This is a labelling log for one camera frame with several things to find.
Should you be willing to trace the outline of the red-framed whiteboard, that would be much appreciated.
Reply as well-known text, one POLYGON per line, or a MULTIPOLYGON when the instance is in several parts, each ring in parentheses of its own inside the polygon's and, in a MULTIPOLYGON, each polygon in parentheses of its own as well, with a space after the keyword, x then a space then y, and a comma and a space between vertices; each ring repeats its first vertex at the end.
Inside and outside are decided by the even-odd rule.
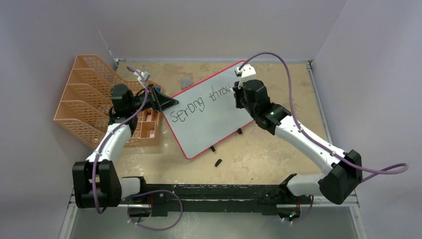
POLYGON ((179 103, 165 111, 167 121, 187 159, 193 159, 253 121, 235 106, 231 88, 238 80, 236 62, 173 96, 179 103))

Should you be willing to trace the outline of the black marker cap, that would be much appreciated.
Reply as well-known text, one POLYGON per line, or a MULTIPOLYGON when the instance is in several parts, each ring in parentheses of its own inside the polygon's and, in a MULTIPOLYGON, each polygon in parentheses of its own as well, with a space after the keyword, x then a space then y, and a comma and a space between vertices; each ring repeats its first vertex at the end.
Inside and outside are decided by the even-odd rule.
POLYGON ((214 164, 215 167, 218 167, 220 165, 220 163, 222 162, 221 159, 218 159, 217 162, 214 164))

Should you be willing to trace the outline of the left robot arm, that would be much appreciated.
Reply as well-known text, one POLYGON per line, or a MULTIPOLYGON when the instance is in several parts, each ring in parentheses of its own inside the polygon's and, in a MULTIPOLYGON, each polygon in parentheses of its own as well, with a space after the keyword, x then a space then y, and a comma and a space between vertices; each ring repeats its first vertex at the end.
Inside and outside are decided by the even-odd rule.
POLYGON ((159 113, 179 104, 179 101, 148 85, 134 95, 125 84, 111 88, 112 107, 105 136, 94 152, 72 167, 74 197, 78 208, 95 208, 101 214, 108 207, 116 207, 130 197, 141 204, 148 199, 146 182, 142 176, 119 179, 114 164, 124 146, 134 135, 137 115, 151 109, 159 113))

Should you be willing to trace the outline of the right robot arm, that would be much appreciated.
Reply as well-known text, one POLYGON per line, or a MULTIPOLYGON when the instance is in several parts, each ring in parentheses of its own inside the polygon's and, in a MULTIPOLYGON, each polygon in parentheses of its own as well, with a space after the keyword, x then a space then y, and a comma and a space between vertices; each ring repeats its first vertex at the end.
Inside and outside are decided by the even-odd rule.
POLYGON ((261 129, 293 145, 321 170, 320 174, 287 177, 279 190, 284 202, 302 195, 322 195, 340 205, 361 183, 362 172, 350 166, 362 165, 360 154, 355 150, 346 153, 312 132, 307 134, 288 109, 271 102, 262 81, 235 82, 232 90, 238 109, 245 109, 261 129))

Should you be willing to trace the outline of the clear jar of clips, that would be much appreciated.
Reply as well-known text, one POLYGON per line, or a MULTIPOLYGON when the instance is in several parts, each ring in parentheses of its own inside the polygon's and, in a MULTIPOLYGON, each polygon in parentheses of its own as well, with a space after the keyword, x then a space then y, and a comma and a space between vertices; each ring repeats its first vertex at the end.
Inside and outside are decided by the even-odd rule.
POLYGON ((185 90, 193 85, 193 79, 191 77, 185 76, 180 79, 181 89, 185 90))

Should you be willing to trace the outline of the orange plastic file organizer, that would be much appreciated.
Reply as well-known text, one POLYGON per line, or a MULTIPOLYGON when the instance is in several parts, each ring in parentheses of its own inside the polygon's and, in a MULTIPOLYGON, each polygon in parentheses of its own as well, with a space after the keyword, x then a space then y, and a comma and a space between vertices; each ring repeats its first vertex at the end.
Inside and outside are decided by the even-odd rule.
POLYGON ((77 55, 54 121, 95 149, 107 131, 110 90, 117 84, 127 85, 133 93, 142 89, 137 80, 125 80, 98 55, 77 55))

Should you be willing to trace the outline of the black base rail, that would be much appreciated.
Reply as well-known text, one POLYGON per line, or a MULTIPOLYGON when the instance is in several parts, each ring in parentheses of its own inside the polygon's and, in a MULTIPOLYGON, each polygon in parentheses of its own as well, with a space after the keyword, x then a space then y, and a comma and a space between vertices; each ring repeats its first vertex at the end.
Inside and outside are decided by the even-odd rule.
POLYGON ((287 216, 300 204, 310 204, 309 196, 294 197, 279 185, 211 185, 211 184, 143 184, 148 196, 119 199, 112 192, 108 200, 99 193, 100 207, 135 207, 151 209, 153 217, 169 212, 261 213, 265 216, 287 216))

